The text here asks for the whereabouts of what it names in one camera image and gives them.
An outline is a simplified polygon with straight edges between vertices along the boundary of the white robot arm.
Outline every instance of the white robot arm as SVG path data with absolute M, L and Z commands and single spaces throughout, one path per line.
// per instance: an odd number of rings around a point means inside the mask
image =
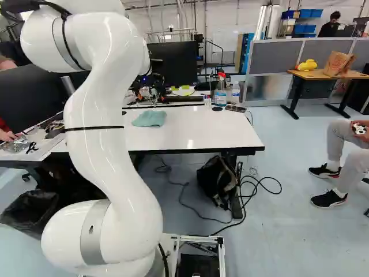
M 60 12 L 41 5 L 25 22 L 21 45 L 45 70 L 91 70 L 64 109 L 67 148 L 76 169 L 109 201 L 58 211 L 44 229 L 42 250 L 50 262 L 78 274 L 148 276 L 163 218 L 132 165 L 121 114 L 130 84 L 150 71 L 146 44 L 122 15 L 119 0 L 52 2 L 71 15 L 62 19 Z

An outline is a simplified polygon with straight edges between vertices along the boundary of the trash bin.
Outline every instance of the trash bin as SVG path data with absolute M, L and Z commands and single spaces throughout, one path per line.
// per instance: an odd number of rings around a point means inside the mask
M 0 216 L 0 223 L 8 225 L 33 238 L 41 239 L 42 232 L 58 207 L 55 192 L 31 190 L 21 194 Z

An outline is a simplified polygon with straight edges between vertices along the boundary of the black trash bag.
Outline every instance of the black trash bag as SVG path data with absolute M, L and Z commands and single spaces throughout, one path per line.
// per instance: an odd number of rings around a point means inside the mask
M 222 157 L 215 156 L 197 170 L 197 182 L 215 206 L 228 209 L 228 194 L 236 186 L 235 170 Z
M 25 192 L 3 211 L 0 223 L 41 239 L 47 222 L 59 210 L 58 202 L 59 196 L 55 192 Z

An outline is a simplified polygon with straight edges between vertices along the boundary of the spray bottle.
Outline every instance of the spray bottle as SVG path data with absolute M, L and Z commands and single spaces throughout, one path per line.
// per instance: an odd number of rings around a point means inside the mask
M 219 72 L 219 82 L 215 89 L 215 105 L 219 107 L 225 107 L 227 105 L 227 93 L 225 91 L 225 73 Z

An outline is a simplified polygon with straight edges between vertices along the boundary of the blue storage bin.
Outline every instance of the blue storage bin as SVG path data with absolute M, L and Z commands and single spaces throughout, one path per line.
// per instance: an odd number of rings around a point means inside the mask
M 312 10 L 311 17 L 314 18 L 321 18 L 322 17 L 323 10 Z
M 295 33 L 305 33 L 305 25 L 295 25 Z
M 282 12 L 282 19 L 299 18 L 298 14 L 298 10 L 287 10 Z
M 300 10 L 300 18 L 310 18 L 313 10 Z
M 316 27 L 316 25 L 305 25 L 304 33 L 314 33 Z

